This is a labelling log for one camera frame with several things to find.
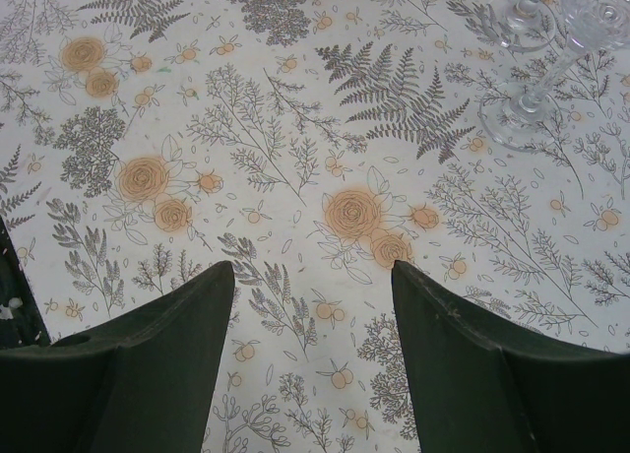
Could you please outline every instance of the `flower print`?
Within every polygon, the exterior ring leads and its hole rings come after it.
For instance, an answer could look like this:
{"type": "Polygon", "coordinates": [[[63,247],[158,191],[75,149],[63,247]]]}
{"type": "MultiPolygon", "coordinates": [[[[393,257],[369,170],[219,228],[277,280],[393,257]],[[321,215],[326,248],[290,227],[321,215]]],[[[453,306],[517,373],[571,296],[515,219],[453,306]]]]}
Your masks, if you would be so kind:
{"type": "Polygon", "coordinates": [[[199,190],[203,190],[206,194],[216,194],[223,189],[223,178],[211,172],[209,174],[199,174],[197,179],[199,190]]]}
{"type": "Polygon", "coordinates": [[[86,80],[86,92],[95,98],[111,96],[118,90],[118,79],[111,72],[96,69],[99,70],[92,69],[86,80]]]}
{"type": "Polygon", "coordinates": [[[102,62],[105,48],[95,37],[79,37],[61,51],[61,63],[73,72],[89,71],[102,62]]]}
{"type": "Polygon", "coordinates": [[[440,223],[437,213],[434,210],[427,209],[426,204],[419,209],[411,208],[409,219],[424,229],[435,228],[440,223]]]}
{"type": "Polygon", "coordinates": [[[374,260],[385,269],[392,269],[396,260],[410,261],[411,245],[401,236],[389,234],[384,230],[376,230],[372,234],[372,254],[374,260]]]}
{"type": "Polygon", "coordinates": [[[153,61],[147,56],[136,56],[131,61],[131,68],[136,73],[147,72],[153,66],[153,61]]]}
{"type": "Polygon", "coordinates": [[[127,163],[118,175],[120,195],[131,202],[154,199],[168,184],[168,172],[158,158],[139,158],[127,163]]]}
{"type": "Polygon", "coordinates": [[[157,227],[166,232],[173,232],[188,226],[193,209],[181,200],[168,198],[163,201],[156,199],[154,212],[157,227]]]}
{"type": "Polygon", "coordinates": [[[338,237],[354,242],[379,226],[381,208],[367,192],[349,190],[332,198],[325,219],[338,237]]]}

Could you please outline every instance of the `botanical print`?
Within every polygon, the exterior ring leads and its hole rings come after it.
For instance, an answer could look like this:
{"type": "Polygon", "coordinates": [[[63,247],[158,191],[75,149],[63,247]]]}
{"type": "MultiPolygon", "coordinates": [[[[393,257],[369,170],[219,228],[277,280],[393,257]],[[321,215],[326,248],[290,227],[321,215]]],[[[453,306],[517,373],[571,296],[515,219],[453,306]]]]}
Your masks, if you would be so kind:
{"type": "Polygon", "coordinates": [[[543,0],[557,35],[511,54],[489,1],[0,1],[0,217],[50,339],[228,260],[203,453],[419,451],[396,260],[630,350],[628,61],[580,59],[507,150],[481,101],[567,32],[543,0]]]}
{"type": "Polygon", "coordinates": [[[42,38],[64,33],[76,24],[72,9],[59,0],[6,0],[0,21],[0,62],[39,64],[46,49],[42,38]]]}
{"type": "Polygon", "coordinates": [[[453,148],[474,127],[452,129],[466,110],[469,100],[453,110],[441,112],[445,98],[437,67],[433,80],[424,93],[419,91],[417,66],[413,63],[413,49],[407,49],[398,65],[392,60],[392,44],[381,51],[376,60],[370,58],[373,42],[365,44],[352,55],[349,44],[343,51],[320,48],[317,53],[326,62],[325,69],[333,71],[330,81],[343,82],[335,91],[351,91],[340,105],[354,103],[372,104],[352,115],[347,121],[376,120],[385,122],[376,125],[365,136],[367,139],[392,137],[418,144],[416,157],[439,149],[440,163],[452,158],[453,148]]]}
{"type": "Polygon", "coordinates": [[[244,3],[247,30],[267,32],[267,45],[289,46],[308,35],[309,20],[298,7],[306,0],[229,0],[244,3]]]}
{"type": "MultiPolygon", "coordinates": [[[[9,196],[9,187],[7,187],[7,185],[11,186],[12,183],[16,182],[19,161],[20,147],[18,146],[18,149],[14,152],[7,165],[0,169],[0,217],[2,217],[5,227],[9,230],[25,224],[34,217],[34,215],[16,216],[16,213],[19,212],[18,207],[26,203],[41,185],[41,182],[39,182],[26,192],[9,196]]],[[[26,255],[20,257],[24,262],[24,266],[26,266],[26,255]]]]}
{"type": "MultiPolygon", "coordinates": [[[[414,230],[405,228],[406,219],[393,210],[395,203],[407,197],[390,192],[389,181],[374,166],[367,172],[367,187],[324,194],[324,221],[315,222],[316,231],[324,237],[317,244],[328,253],[322,259],[330,260],[332,269],[345,269],[361,284],[372,284],[372,279],[356,267],[358,258],[391,270],[396,260],[413,261],[409,238],[417,237],[414,230]]],[[[422,211],[419,219],[424,218],[422,211]]]]}
{"type": "Polygon", "coordinates": [[[129,36],[142,33],[150,33],[149,42],[161,37],[174,23],[186,18],[188,13],[176,13],[181,11],[178,7],[186,0],[89,0],[79,10],[104,10],[92,18],[93,24],[117,23],[119,25],[133,26],[129,36]]]}

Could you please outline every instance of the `glass stem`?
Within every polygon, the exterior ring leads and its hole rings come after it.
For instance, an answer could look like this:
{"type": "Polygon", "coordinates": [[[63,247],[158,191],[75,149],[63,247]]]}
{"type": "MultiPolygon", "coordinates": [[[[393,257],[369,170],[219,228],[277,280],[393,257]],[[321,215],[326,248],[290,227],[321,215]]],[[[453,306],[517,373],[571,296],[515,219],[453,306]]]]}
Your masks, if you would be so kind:
{"type": "Polygon", "coordinates": [[[589,51],[574,40],[572,35],[567,36],[567,45],[562,54],[556,59],[553,65],[547,70],[542,79],[531,87],[520,99],[519,105],[528,112],[537,110],[553,86],[555,86],[565,72],[582,56],[589,51]]]}

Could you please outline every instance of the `small flower illustration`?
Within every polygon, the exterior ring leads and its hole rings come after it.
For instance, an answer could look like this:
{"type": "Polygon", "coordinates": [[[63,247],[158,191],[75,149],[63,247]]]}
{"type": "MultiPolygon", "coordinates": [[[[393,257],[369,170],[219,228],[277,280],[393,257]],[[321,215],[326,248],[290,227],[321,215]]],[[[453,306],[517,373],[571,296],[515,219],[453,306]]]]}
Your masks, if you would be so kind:
{"type": "Polygon", "coordinates": [[[215,174],[214,171],[208,174],[197,173],[199,178],[197,179],[197,185],[199,190],[203,190],[207,195],[216,194],[223,189],[222,177],[215,174]]]}

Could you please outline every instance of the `floral pattern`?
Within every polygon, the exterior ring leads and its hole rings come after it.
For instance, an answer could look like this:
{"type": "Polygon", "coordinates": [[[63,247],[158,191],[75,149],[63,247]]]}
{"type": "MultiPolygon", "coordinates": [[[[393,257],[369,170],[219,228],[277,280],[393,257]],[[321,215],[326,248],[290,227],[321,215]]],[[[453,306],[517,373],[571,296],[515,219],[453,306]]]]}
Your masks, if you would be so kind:
{"type": "Polygon", "coordinates": [[[511,153],[479,102],[567,32],[513,56],[488,1],[0,0],[0,217],[51,338],[229,260],[204,453],[419,450],[395,260],[630,350],[628,53],[581,59],[511,153]]]}

